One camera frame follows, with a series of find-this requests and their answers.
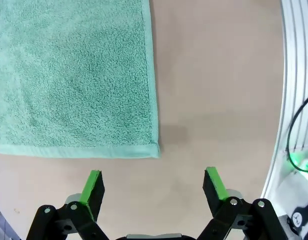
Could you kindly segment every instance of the black cable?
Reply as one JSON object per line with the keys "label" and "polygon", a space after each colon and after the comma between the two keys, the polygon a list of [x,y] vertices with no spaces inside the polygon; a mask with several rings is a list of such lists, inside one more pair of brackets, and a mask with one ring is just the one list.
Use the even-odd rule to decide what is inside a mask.
{"label": "black cable", "polygon": [[292,118],[292,121],[290,123],[289,126],[289,130],[288,130],[288,134],[287,134],[287,141],[286,141],[286,152],[287,152],[287,158],[290,161],[290,163],[292,164],[292,166],[296,169],[299,170],[301,172],[305,172],[308,173],[308,170],[304,170],[299,168],[298,166],[295,165],[295,163],[292,161],[291,158],[291,153],[290,153],[290,137],[291,137],[291,132],[294,126],[294,123],[296,122],[296,119],[298,118],[298,116],[300,115],[300,113],[302,112],[302,110],[305,108],[305,106],[308,104],[308,98],[306,98],[306,100],[302,103],[302,105],[299,107],[299,109],[297,110],[297,112],[295,113],[295,115]]}

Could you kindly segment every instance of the silver screw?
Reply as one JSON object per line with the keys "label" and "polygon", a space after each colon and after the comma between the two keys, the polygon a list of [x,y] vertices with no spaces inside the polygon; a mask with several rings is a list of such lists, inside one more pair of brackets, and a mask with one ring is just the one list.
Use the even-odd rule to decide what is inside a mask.
{"label": "silver screw", "polygon": [[237,201],[235,198],[232,198],[232,199],[229,201],[229,203],[235,206],[236,204],[238,204],[238,201]]}
{"label": "silver screw", "polygon": [[259,201],[259,202],[257,203],[257,205],[259,205],[261,208],[264,208],[265,203],[264,203],[263,201]]}
{"label": "silver screw", "polygon": [[72,210],[75,210],[77,208],[78,208],[78,206],[76,204],[73,204],[72,206],[70,206],[70,209],[72,209]]}

